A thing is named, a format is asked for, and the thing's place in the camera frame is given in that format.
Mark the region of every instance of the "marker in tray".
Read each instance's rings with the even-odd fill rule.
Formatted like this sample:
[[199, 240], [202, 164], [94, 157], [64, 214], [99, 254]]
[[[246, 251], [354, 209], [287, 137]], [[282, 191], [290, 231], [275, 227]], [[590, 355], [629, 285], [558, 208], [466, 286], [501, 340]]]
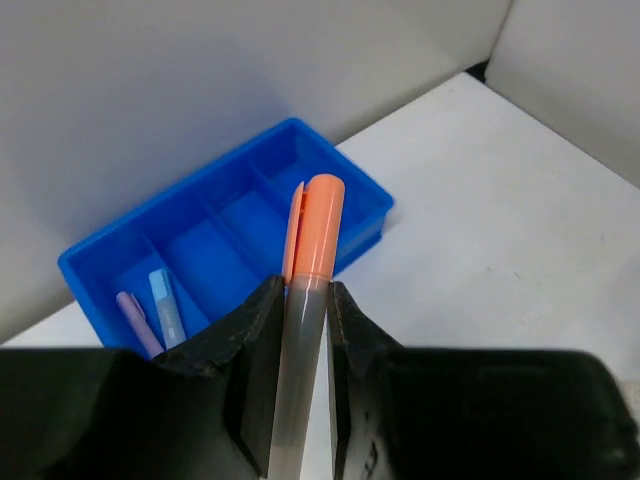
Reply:
[[138, 300], [131, 293], [120, 292], [116, 295], [116, 302], [120, 306], [122, 313], [127, 317], [129, 325], [133, 328], [138, 340], [151, 358], [164, 352], [162, 345], [151, 331], [147, 324], [144, 311], [140, 307]]
[[149, 274], [149, 282], [158, 309], [164, 344], [169, 350], [186, 340], [169, 275], [162, 268], [155, 270]]

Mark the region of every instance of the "orange marker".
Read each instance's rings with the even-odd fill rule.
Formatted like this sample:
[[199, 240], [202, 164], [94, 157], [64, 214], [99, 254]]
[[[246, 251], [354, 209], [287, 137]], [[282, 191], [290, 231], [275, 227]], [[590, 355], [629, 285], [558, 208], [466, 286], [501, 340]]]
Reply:
[[299, 480], [320, 337], [333, 277], [344, 183], [317, 175], [291, 202], [282, 274], [289, 286], [269, 478]]

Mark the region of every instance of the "orange pen cap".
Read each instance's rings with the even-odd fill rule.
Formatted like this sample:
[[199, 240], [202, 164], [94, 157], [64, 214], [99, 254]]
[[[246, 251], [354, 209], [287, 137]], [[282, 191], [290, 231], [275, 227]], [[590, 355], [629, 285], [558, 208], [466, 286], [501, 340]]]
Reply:
[[306, 189], [304, 182], [296, 188], [282, 264], [287, 285], [300, 274], [331, 280], [343, 203], [344, 183], [334, 175], [316, 175]]

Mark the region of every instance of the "white tabletop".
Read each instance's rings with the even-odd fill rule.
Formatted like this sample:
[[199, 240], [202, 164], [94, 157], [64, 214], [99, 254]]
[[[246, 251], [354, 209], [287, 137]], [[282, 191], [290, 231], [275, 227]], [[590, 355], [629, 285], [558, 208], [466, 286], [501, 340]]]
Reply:
[[[640, 378], [639, 190], [466, 74], [339, 148], [397, 201], [339, 276], [397, 340], [580, 348]], [[76, 304], [17, 342], [99, 343]], [[327, 382], [323, 345], [305, 480], [331, 478]]]

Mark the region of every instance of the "purple marker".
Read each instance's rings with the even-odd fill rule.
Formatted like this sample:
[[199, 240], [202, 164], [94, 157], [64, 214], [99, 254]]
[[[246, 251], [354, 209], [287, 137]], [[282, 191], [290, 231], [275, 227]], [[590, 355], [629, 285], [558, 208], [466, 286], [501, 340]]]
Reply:
[[129, 325], [133, 328], [138, 340], [140, 340], [149, 356], [153, 358], [164, 352], [164, 348], [162, 348], [162, 345], [160, 345], [160, 342], [158, 342], [158, 339], [147, 324], [144, 312], [136, 297], [127, 292], [120, 292], [116, 295], [116, 302], [122, 309], [124, 316], [127, 317]]

